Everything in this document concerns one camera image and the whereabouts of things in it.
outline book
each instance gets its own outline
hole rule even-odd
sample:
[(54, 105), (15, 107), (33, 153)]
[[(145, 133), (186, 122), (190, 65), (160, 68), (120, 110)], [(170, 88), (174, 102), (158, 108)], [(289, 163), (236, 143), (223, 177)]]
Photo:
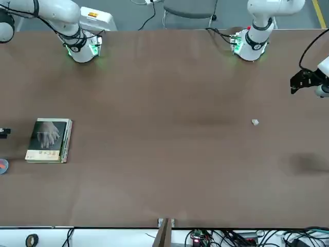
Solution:
[(25, 160), (32, 163), (66, 163), (71, 130), (70, 119), (38, 118)]

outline hand image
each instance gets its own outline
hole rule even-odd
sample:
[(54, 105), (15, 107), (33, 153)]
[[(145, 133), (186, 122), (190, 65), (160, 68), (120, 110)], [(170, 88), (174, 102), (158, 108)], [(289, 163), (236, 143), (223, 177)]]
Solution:
[(59, 131), (52, 122), (43, 122), (37, 133), (38, 142), (41, 148), (49, 148), (60, 138)]

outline gray floor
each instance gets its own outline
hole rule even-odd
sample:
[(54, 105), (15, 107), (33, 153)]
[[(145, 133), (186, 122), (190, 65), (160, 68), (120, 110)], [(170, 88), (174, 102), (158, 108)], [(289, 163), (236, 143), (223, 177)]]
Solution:
[[(118, 30), (137, 30), (143, 22), (152, 16), (152, 5), (135, 5), (130, 0), (75, 0), (79, 6), (109, 12), (113, 15)], [(234, 26), (249, 26), (252, 18), (247, 11), (248, 0), (218, 0), (216, 15), (217, 21), (212, 23), (212, 27), (226, 29)], [(155, 4), (156, 15), (144, 27), (145, 30), (162, 29), (163, 2)], [(306, 0), (302, 11), (292, 16), (276, 17), (279, 29), (309, 29), (320, 28), (312, 0)], [(183, 19), (173, 15), (167, 18), (168, 28), (205, 28), (208, 20)], [(48, 29), (39, 20), (25, 20), (21, 31), (26, 30), (46, 30)]]

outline book cover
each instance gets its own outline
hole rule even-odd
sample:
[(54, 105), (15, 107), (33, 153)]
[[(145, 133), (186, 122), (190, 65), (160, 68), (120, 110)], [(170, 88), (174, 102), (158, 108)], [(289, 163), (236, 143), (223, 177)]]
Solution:
[(61, 158), (66, 126), (66, 121), (38, 119), (33, 128), (25, 159), (59, 161)]

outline white box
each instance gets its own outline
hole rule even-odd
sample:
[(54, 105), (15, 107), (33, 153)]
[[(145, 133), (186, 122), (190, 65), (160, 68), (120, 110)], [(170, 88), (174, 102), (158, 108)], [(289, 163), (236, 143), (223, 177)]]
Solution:
[(113, 16), (96, 9), (81, 7), (80, 25), (83, 29), (91, 31), (117, 31)]

